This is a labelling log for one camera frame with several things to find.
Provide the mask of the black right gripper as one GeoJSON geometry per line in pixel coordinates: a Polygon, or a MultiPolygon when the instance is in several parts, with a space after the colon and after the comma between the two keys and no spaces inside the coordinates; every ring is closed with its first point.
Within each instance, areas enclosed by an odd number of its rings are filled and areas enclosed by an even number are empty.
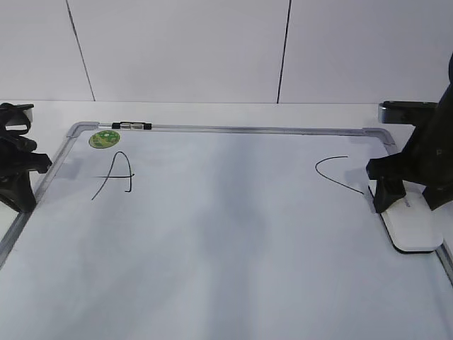
{"type": "Polygon", "coordinates": [[[430,118],[414,126],[400,152],[369,160],[367,175],[377,180],[373,198],[377,213],[406,196],[402,180],[427,186],[423,197],[432,211],[453,200],[452,136],[447,131],[451,126],[452,119],[437,105],[430,118]]]}

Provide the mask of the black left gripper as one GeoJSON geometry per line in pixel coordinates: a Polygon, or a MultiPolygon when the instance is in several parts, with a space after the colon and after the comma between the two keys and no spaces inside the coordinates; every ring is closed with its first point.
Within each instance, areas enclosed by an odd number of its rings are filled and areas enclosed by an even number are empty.
{"type": "Polygon", "coordinates": [[[37,142],[25,137],[30,129],[6,126],[10,104],[1,104],[1,202],[17,213],[29,213],[35,209],[29,172],[45,174],[52,162],[46,154],[35,153],[37,142]]]}

